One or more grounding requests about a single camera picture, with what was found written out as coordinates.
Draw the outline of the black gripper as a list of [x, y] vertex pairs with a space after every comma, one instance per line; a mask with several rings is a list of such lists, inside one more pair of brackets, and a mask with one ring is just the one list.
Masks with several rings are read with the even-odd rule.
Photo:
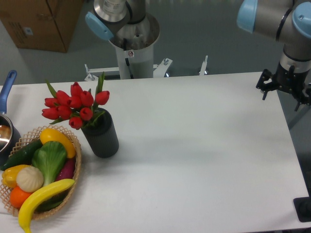
[[291, 94], [297, 101], [294, 111], [298, 111], [300, 105], [311, 105], [311, 84], [305, 84], [307, 74], [307, 61], [280, 60], [275, 74], [263, 70], [256, 88], [263, 94], [262, 100], [274, 90]]

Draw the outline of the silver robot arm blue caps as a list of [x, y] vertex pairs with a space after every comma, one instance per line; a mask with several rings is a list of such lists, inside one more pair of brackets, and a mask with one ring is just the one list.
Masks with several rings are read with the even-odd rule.
[[283, 44], [275, 73], [265, 69], [256, 88], [267, 96], [279, 90], [300, 105], [311, 104], [311, 86], [305, 79], [311, 70], [311, 2], [309, 0], [245, 0], [237, 25], [250, 33], [270, 37]]

